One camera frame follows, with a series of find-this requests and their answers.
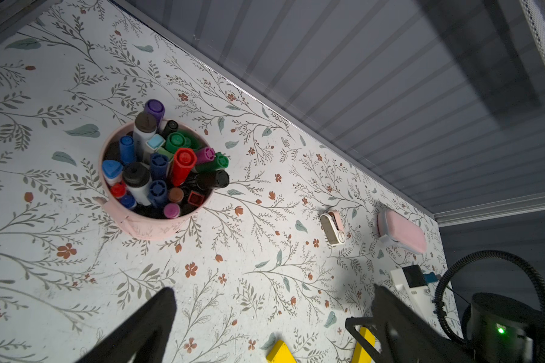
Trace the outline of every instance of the yellow block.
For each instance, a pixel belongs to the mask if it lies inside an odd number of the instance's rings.
[[[375,347],[375,336],[370,332],[369,329],[364,328],[363,326],[359,328],[359,334],[362,335],[371,345]],[[353,359],[351,363],[370,363],[371,357],[367,352],[362,348],[362,346],[357,343],[355,345],[355,351],[353,351]]]
[[[289,347],[287,347],[285,342],[282,340],[278,340],[276,344],[272,347],[271,352],[267,355],[267,362],[297,363],[297,361],[293,358]]]

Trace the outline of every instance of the white plastic object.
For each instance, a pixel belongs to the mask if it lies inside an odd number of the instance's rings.
[[[345,243],[345,232],[343,231],[343,223],[339,212],[330,210],[321,214],[319,220],[330,245],[335,246]]]

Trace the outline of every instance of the pink pen holder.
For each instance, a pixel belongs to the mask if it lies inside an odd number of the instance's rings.
[[[181,130],[187,131],[189,134],[196,137],[196,140],[200,144],[201,148],[208,146],[206,140],[194,130],[181,123],[179,123],[179,126]],[[125,136],[128,132],[133,131],[133,127],[133,122],[123,125],[115,130],[107,138],[107,140],[105,140],[105,144],[103,145],[101,153],[99,154],[99,167],[97,168],[99,171],[100,180],[104,181],[101,165],[103,165],[103,157],[109,147],[109,144],[111,142],[119,141],[122,136]],[[106,183],[103,183],[103,190],[108,196],[111,196],[111,192]],[[111,219],[117,223],[117,226],[126,234],[144,240],[165,240],[173,237],[175,233],[180,230],[182,223],[187,221],[194,214],[198,213],[200,209],[210,200],[211,195],[212,192],[208,191],[204,195],[203,203],[195,211],[170,220],[157,220],[139,215],[123,207],[121,203],[113,197],[109,197],[108,200],[97,198],[97,201],[102,205],[103,210],[109,214],[109,217],[111,217]]]

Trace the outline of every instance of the black marker cap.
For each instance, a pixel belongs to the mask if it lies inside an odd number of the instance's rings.
[[[132,188],[146,185],[149,178],[149,170],[142,163],[131,163],[123,168],[123,181]]]
[[[161,132],[161,137],[167,140],[167,137],[172,132],[178,132],[178,128],[179,128],[179,125],[174,120],[167,121],[166,127],[164,127],[163,131]]]
[[[196,206],[192,206],[191,204],[184,204],[182,206],[182,211],[180,213],[180,215],[186,215],[186,214],[190,214],[191,212],[195,211],[197,209]]]
[[[199,188],[225,188],[230,183],[230,176],[224,170],[203,172],[196,177],[196,184]]]

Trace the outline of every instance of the brown marker cap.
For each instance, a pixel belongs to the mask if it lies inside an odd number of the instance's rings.
[[[140,112],[135,118],[135,127],[139,131],[149,134],[150,132],[155,132],[157,130],[157,121],[153,115],[145,112]]]
[[[180,188],[171,188],[167,198],[172,203],[179,203],[183,199],[183,190],[181,190]]]

